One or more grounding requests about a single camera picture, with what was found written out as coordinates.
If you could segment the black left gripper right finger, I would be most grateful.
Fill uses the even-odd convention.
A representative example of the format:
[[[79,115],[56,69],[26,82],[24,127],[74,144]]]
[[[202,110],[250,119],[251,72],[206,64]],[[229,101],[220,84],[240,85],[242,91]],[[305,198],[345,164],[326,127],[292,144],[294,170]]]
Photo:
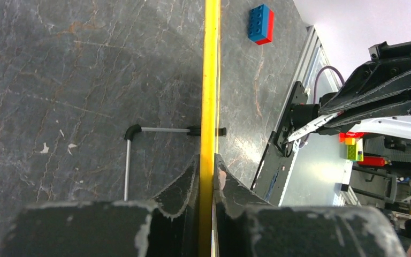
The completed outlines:
[[[220,256],[405,256],[387,218],[373,207],[276,207],[232,175],[215,155]]]

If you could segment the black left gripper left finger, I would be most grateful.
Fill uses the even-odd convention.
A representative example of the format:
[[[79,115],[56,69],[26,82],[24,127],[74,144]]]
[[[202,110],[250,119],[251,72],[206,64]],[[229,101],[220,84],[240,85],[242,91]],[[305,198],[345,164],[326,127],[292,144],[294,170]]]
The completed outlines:
[[[0,256],[198,256],[199,160],[149,200],[29,205]]]

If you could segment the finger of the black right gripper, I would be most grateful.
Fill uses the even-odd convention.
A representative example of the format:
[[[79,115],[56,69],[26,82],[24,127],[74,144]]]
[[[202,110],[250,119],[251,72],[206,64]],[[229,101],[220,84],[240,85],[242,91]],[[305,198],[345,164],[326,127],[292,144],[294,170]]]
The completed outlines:
[[[326,110],[363,105],[411,89],[411,41],[369,48],[371,60],[357,67],[338,93],[321,105]]]
[[[325,106],[322,106],[319,113],[321,115],[338,113],[336,118],[325,124],[329,128],[354,125],[371,118],[411,116],[411,89],[384,99],[380,97],[360,106],[356,104],[340,106],[337,110],[326,110]]]

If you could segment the white whiteboard with yellow frame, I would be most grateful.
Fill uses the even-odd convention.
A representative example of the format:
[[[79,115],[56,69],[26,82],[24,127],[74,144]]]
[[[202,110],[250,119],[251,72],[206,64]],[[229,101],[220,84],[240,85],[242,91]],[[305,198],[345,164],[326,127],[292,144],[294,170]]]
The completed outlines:
[[[198,256],[212,256],[217,86],[219,81],[220,1],[204,2],[204,43],[199,172]]]

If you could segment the white whiteboard marker pen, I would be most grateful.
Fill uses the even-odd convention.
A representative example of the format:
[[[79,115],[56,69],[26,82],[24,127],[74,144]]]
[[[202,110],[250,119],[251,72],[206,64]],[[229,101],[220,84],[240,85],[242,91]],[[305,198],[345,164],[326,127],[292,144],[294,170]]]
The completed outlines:
[[[318,128],[324,126],[326,123],[331,121],[332,119],[341,115],[343,111],[334,112],[328,115],[320,115],[317,118],[313,119],[312,121],[308,122],[305,126],[299,128],[298,130],[294,131],[291,135],[289,135],[283,143],[289,143],[298,139],[301,139],[305,135],[316,131]]]

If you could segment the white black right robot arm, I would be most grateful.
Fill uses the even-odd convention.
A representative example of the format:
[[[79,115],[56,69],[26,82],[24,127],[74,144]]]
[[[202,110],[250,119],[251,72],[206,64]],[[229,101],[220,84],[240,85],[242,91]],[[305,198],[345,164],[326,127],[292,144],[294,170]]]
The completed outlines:
[[[411,41],[369,48],[338,93],[321,104],[320,115],[338,114],[328,129],[411,139]]]

